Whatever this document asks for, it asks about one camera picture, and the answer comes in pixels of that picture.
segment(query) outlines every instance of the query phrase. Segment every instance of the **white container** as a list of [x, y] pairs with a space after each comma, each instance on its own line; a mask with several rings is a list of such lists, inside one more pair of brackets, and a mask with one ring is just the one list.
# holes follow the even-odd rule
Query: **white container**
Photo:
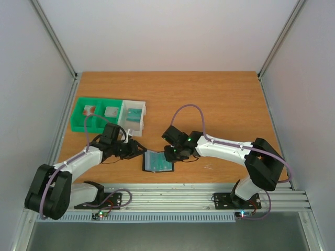
[[[142, 110], [140, 122], [127, 121], [129, 108]], [[123, 127], [126, 131], [130, 129], [130, 134], [133, 136], [142, 136], [142, 130], [144, 128], [143, 117], [146, 112], [146, 102], [123, 100], [118, 125]]]

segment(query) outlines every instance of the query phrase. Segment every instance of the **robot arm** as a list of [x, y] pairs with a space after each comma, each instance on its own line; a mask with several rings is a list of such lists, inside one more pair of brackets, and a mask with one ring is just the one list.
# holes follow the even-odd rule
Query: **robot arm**
[[[64, 215], [68, 207], [85, 202], [100, 204], [104, 199], [102, 185], [91, 181], [75, 185], [72, 183], [84, 172], [112, 155], [120, 159], [130, 159], [142, 155], [147, 150], [133, 139], [117, 140], [119, 131], [119, 125], [108, 123], [103, 134], [96, 137], [83, 151], [54, 166], [46, 164], [40, 166], [26, 196], [25, 207], [39, 212], [42, 203], [43, 214], [57, 220]], [[283, 169], [283, 164], [274, 158], [242, 148], [252, 146], [279, 156], [263, 139], [256, 139], [255, 142], [234, 142], [209, 137], [214, 139], [209, 141], [202, 132], [193, 131], [187, 135], [174, 126], [170, 126], [162, 137], [170, 144], [164, 148], [165, 158], [169, 162], [183, 161], [189, 159], [191, 155], [211, 156], [246, 167], [248, 176], [239, 180], [230, 194], [230, 202], [237, 209], [242, 208], [245, 202], [260, 190], [273, 191]], [[236, 148], [214, 142], [226, 142], [241, 147]], [[50, 177], [55, 173], [52, 184], [47, 187]], [[45, 189], [47, 189], [47, 195], [43, 202], [42, 195]]]
[[230, 194], [231, 203], [236, 208], [242, 208], [246, 201], [261, 190], [275, 190], [284, 167], [272, 157], [242, 148], [243, 146], [259, 148], [280, 156], [264, 139], [257, 138], [255, 142], [234, 142], [208, 136], [207, 138], [212, 139], [209, 141], [202, 132], [193, 131], [187, 135], [172, 125], [162, 137], [170, 143], [164, 148], [165, 158], [169, 162], [183, 161], [194, 155], [221, 158], [244, 166], [249, 174], [237, 181]]
[[[119, 132], [119, 125], [108, 123], [103, 134], [97, 136], [81, 152], [54, 166], [41, 165], [35, 173], [26, 196], [25, 207], [39, 212], [40, 205], [43, 203], [43, 214], [57, 220], [64, 215], [68, 207], [85, 202], [101, 203], [104, 199], [103, 186], [91, 181], [75, 185], [72, 183], [84, 172], [112, 155], [120, 159], [131, 159], [142, 155], [147, 150], [133, 139], [118, 140]], [[46, 188], [50, 177], [55, 173], [52, 184]], [[48, 191], [43, 200], [45, 189]]]

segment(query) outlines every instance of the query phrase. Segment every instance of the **green tray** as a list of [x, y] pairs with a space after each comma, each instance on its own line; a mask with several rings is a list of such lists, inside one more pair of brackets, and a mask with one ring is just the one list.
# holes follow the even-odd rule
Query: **green tray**
[[[95, 106], [95, 114], [104, 118], [106, 118], [105, 110], [107, 106], [118, 107], [119, 111], [116, 118], [106, 118], [111, 123], [118, 123], [118, 119], [121, 113], [122, 100], [105, 98], [79, 98], [71, 117], [72, 131], [84, 132], [84, 120], [86, 116], [83, 115], [83, 110], [86, 105]], [[87, 131], [91, 133], [102, 133], [106, 123], [106, 121], [100, 118], [90, 117], [87, 119], [86, 123]]]

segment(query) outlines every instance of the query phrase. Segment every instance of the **cable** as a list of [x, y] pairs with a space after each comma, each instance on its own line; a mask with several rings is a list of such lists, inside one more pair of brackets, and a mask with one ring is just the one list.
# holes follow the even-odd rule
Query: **cable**
[[[88, 148], [90, 147], [90, 137], [88, 136], [87, 126], [86, 126], [87, 120], [90, 117], [98, 117], [98, 118], [106, 121], [107, 123], [110, 123], [106, 118], [101, 117], [100, 115], [97, 115], [97, 114], [91, 114], [91, 115], [86, 116], [86, 118], [84, 119], [84, 132], [85, 132], [85, 136], [86, 136], [86, 151], [88, 151]], [[121, 132], [125, 136], [125, 139], [122, 140], [122, 142], [124, 142], [126, 140], [126, 138], [127, 138], [127, 134], [126, 134], [125, 130], [122, 127], [120, 127], [120, 130], [121, 130]]]
[[103, 217], [102, 214], [101, 214], [101, 212], [102, 212], [103, 210], [105, 210], [105, 209], [109, 209], [109, 211], [107, 212], [107, 214], [106, 214], [106, 216], [105, 216], [105, 217], [107, 217], [107, 216], [109, 215], [109, 213], [111, 212], [111, 209], [112, 209], [113, 206], [114, 206], [113, 202], [111, 202], [110, 200], [107, 200], [107, 202], [110, 203], [110, 207], [104, 207], [104, 208], [101, 208], [101, 209], [98, 211], [98, 215], [99, 215], [101, 218]]
[[[53, 172], [53, 174], [50, 176], [47, 184], [46, 184], [46, 187], [43, 191], [43, 194], [42, 194], [42, 198], [41, 198], [41, 202], [40, 202], [40, 206], [39, 206], [39, 215], [40, 215], [40, 218], [42, 220], [45, 220], [47, 217], [44, 217], [43, 215], [43, 207], [44, 207], [44, 203], [46, 201], [46, 197], [47, 197], [47, 193], [48, 193], [48, 190], [51, 186], [51, 184], [53, 183], [53, 180], [55, 178], [55, 176], [63, 169], [65, 168], [67, 165], [69, 165], [70, 163], [74, 162], [76, 159], [84, 156], [86, 154], [86, 152], [88, 152], [88, 149], [90, 148], [90, 139], [89, 139], [89, 136], [88, 136], [88, 131], [87, 131], [87, 126], [86, 126], [86, 123], [87, 123], [87, 119], [89, 117], [98, 117], [98, 118], [101, 118], [102, 120], [105, 120], [107, 123], [110, 123], [107, 119], [105, 119], [104, 117], [101, 117], [99, 115], [96, 115], [96, 114], [91, 114], [91, 115], [88, 115], [86, 116], [86, 118], [84, 119], [84, 131], [85, 131], [85, 136], [86, 136], [86, 149], [83, 150], [82, 152], [80, 152], [78, 155], [76, 156], [73, 156], [71, 159], [69, 159], [66, 163], [62, 164], [58, 169], [56, 169], [56, 171]], [[126, 132], [125, 130], [120, 127], [122, 133], [125, 135], [125, 139], [126, 139]]]
[[102, 204], [104, 204], [104, 203], [108, 200], [108, 198], [109, 198], [110, 196], [112, 196], [112, 195], [115, 194], [116, 192], [121, 192], [121, 191], [127, 192], [127, 193], [129, 194], [129, 200], [128, 200], [125, 204], [123, 204], [123, 205], [119, 205], [119, 206], [113, 206], [113, 208], [115, 209], [115, 208], [122, 208], [122, 207], [125, 207], [125, 206], [129, 205], [129, 204], [131, 203], [131, 201], [132, 201], [132, 194], [131, 194], [131, 192], [130, 192], [128, 189], [126, 189], [126, 188], [120, 188], [120, 189], [117, 189], [117, 190], [115, 190], [114, 192], [110, 193], [110, 194], [103, 200], [103, 202], [101, 202], [99, 205], [94, 205], [94, 204], [89, 204], [89, 203], [84, 203], [84, 204], [82, 204], [82, 205], [85, 205], [85, 206], [88, 206], [88, 207], [91, 207], [91, 208], [98, 208], [98, 207], [100, 207]]
[[258, 218], [251, 218], [251, 217], [236, 217], [237, 219], [244, 219], [244, 220], [251, 220], [251, 221], [257, 221], [257, 220], [264, 220], [267, 216], [269, 216], [270, 212], [271, 212], [271, 207], [272, 207], [272, 203], [271, 203], [271, 198], [270, 195], [267, 191], [264, 190], [264, 192], [266, 193], [268, 199], [269, 199], [269, 209], [266, 212], [265, 215], [258, 217]]
[[255, 213], [257, 212], [257, 207], [256, 207], [256, 204], [252, 201], [252, 200], [248, 200], [252, 205], [253, 205], [253, 207], [254, 207], [254, 210], [253, 210], [253, 212], [252, 212], [252, 214], [251, 215], [255, 215]]
[[101, 134], [98, 134], [94, 139], [92, 139], [92, 141], [97, 141], [98, 139], [100, 139]]
[[196, 158], [196, 159], [195, 159], [195, 160], [193, 160], [193, 161], [185, 161], [185, 160], [182, 160], [182, 162], [189, 163], [189, 162], [196, 162], [197, 160], [199, 160], [199, 158], [198, 158], [198, 157], [196, 157], [196, 156], [194, 156], [194, 155], [193, 155], [193, 157], [195, 157], [195, 158]]
[[228, 142], [223, 142], [223, 141], [217, 141], [217, 140], [214, 140], [214, 139], [210, 139], [208, 137], [208, 135], [206, 134], [205, 117], [204, 117], [203, 111], [200, 109], [200, 107], [198, 107], [195, 104], [187, 104], [187, 105], [183, 105], [182, 107], [180, 107], [175, 112], [175, 114], [172, 117], [172, 120], [171, 120], [171, 123], [170, 123], [171, 126], [172, 126], [173, 121], [174, 121], [175, 117], [177, 116], [178, 112], [180, 110], [182, 110], [183, 108], [187, 107], [187, 106], [195, 107], [200, 112], [201, 120], [202, 120], [202, 125], [203, 125], [203, 133], [204, 133], [204, 137], [205, 137], [206, 140], [211, 141], [211, 142], [216, 143], [216, 144], [220, 144], [220, 145], [226, 145], [226, 146], [230, 146], [230, 147], [236, 147], [236, 148], [239, 148], [239, 149], [242, 148], [242, 149], [251, 150], [251, 151], [254, 151], [254, 152], [258, 152], [258, 153], [262, 153], [262, 154], [268, 155], [268, 156], [270, 156], [270, 157], [272, 157], [272, 158], [280, 161], [286, 167], [286, 169], [288, 170], [288, 174], [287, 174], [288, 175], [288, 179], [286, 179], [286, 180], [280, 180], [280, 181], [278, 181], [278, 183], [285, 183], [285, 182], [291, 181], [291, 179], [292, 179], [292, 173], [293, 173], [291, 167], [289, 166], [289, 164], [287, 162], [285, 162], [282, 158], [278, 157], [277, 155], [275, 155], [273, 153], [269, 153], [269, 152], [261, 150], [261, 149], [254, 148], [254, 147], [241, 146], [239, 144], [233, 144], [233, 143], [228, 143]]
[[116, 162], [118, 162], [118, 161], [120, 161], [121, 159], [118, 159], [117, 161], [114, 161], [114, 162], [108, 162], [108, 163], [101, 163], [101, 164], [104, 164], [104, 165], [106, 165], [106, 164], [114, 164], [114, 163], [116, 163]]

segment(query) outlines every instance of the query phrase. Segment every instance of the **orange wooden surface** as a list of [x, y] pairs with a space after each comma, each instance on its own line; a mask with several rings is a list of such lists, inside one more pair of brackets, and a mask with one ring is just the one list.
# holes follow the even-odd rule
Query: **orange wooden surface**
[[[204, 112], [208, 134], [234, 141], [264, 138], [278, 150], [255, 72], [85, 72], [76, 100], [78, 97], [146, 101], [143, 136], [136, 139], [147, 149], [162, 151], [167, 143], [161, 136], [173, 114], [180, 106], [193, 103]], [[183, 109], [174, 126], [186, 133], [201, 131], [198, 111], [192, 107]], [[85, 143], [84, 133], [72, 132], [69, 123], [59, 161], [81, 151]], [[115, 160], [111, 157], [106, 162]], [[147, 173], [142, 171], [142, 156], [139, 156], [115, 164], [100, 164], [76, 182], [236, 182], [246, 174], [242, 166], [211, 157], [193, 163], [176, 163], [175, 172]]]

